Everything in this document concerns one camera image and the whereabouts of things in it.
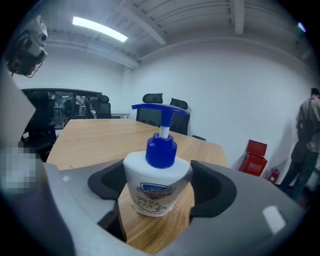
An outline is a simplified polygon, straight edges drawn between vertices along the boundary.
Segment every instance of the pixelated area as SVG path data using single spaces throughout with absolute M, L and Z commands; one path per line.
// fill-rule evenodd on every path
M 2 189 L 13 194 L 25 193 L 41 178 L 42 161 L 30 148 L 1 149 L 0 165 Z

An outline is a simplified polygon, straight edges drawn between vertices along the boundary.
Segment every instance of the wooden table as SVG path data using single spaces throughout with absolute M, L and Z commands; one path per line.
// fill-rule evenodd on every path
M 145 151 L 147 139 L 157 132 L 157 127 L 130 119 L 73 119 L 55 142 L 47 163 L 66 170 L 123 159 L 130 152 Z M 178 144 L 178 157 L 228 166 L 220 145 L 175 132 L 170 134 Z M 119 208 L 127 243 L 151 254 L 160 251 L 188 227 L 193 206 L 194 192 L 189 183 L 172 211 L 163 217 L 147 217 L 134 211 L 125 186 Z

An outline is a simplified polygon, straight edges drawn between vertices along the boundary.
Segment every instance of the blue pump head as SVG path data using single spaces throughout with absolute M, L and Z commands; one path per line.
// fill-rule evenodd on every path
M 155 168 L 168 168 L 175 162 L 177 143 L 169 135 L 170 124 L 174 113 L 189 114 L 184 109 L 165 104 L 144 103 L 133 105 L 132 109 L 152 109 L 161 110 L 161 127 L 160 132 L 155 133 L 149 138 L 146 144 L 146 161 Z

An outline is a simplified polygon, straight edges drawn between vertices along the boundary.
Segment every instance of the white bottle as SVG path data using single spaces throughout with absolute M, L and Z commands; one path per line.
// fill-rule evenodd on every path
M 177 157 L 177 144 L 169 135 L 174 112 L 188 114 L 164 104 L 138 104 L 133 109 L 162 110 L 160 133 L 148 139 L 146 151 L 132 152 L 123 160 L 131 203 L 143 215 L 161 217 L 171 211 L 192 177 L 188 161 Z

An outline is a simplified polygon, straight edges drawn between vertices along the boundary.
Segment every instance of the red box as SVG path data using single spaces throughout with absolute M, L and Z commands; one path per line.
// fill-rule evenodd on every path
M 267 146 L 267 144 L 249 139 L 245 158 L 239 171 L 259 177 L 267 164 L 264 158 Z

